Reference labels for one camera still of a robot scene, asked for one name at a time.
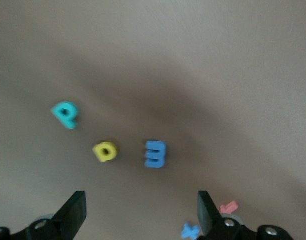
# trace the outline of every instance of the small red object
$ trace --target small red object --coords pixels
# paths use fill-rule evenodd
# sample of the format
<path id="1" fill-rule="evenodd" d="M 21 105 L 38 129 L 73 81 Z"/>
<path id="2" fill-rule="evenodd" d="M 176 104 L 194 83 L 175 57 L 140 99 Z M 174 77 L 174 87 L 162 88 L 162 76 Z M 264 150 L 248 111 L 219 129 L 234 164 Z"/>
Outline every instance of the small red object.
<path id="1" fill-rule="evenodd" d="M 232 214 L 234 211 L 236 211 L 239 208 L 239 205 L 236 201 L 230 202 L 228 205 L 222 205 L 219 208 L 219 212 L 221 214 Z"/>

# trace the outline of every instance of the gray surface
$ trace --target gray surface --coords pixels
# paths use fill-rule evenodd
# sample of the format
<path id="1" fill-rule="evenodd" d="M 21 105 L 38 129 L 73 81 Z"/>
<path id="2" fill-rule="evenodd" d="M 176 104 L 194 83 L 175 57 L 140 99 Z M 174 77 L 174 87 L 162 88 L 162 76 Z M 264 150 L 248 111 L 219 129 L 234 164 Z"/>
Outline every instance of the gray surface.
<path id="1" fill-rule="evenodd" d="M 116 160 L 95 158 L 103 140 Z M 146 140 L 167 142 L 163 169 Z M 198 190 L 306 240 L 306 1 L 0 0 L 0 226 L 76 190 L 77 240 L 180 239 Z"/>

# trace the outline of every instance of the small blue object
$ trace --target small blue object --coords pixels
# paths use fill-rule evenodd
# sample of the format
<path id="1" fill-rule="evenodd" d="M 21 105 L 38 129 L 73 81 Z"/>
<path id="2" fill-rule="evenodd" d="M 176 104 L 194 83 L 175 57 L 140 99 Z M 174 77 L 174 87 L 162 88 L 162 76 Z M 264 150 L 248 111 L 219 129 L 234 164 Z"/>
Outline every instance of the small blue object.
<path id="1" fill-rule="evenodd" d="M 163 141 L 148 141 L 146 143 L 146 149 L 145 157 L 147 159 L 145 166 L 151 169 L 162 168 L 165 164 L 166 143 Z"/>
<path id="2" fill-rule="evenodd" d="M 190 226 L 189 223 L 185 223 L 184 230 L 181 232 L 181 237 L 182 239 L 191 238 L 192 240 L 196 240 L 200 231 L 199 226 Z"/>
<path id="3" fill-rule="evenodd" d="M 79 109 L 73 102 L 63 101 L 54 106 L 51 112 L 67 129 L 75 129 L 77 127 L 78 123 L 75 118 L 79 114 Z"/>

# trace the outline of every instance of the beige background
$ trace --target beige background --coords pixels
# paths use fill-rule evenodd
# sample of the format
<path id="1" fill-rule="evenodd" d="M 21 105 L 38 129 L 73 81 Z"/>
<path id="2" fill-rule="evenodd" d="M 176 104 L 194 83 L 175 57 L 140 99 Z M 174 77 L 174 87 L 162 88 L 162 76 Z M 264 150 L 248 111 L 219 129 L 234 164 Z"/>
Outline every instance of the beige background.
<path id="1" fill-rule="evenodd" d="M 119 156 L 100 163 L 105 140 Z M 198 190 L 306 240 L 306 0 L 0 0 L 0 226 L 77 190 L 77 240 L 180 239 Z"/>

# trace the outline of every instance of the table surface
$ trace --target table surface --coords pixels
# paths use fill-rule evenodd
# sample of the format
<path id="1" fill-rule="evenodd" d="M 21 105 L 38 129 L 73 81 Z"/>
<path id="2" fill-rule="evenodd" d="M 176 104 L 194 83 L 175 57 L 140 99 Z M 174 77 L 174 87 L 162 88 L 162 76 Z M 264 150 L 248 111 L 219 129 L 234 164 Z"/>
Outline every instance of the table surface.
<path id="1" fill-rule="evenodd" d="M 77 240 L 180 239 L 199 190 L 306 240 L 306 0 L 0 0 L 0 226 L 81 190 Z"/>

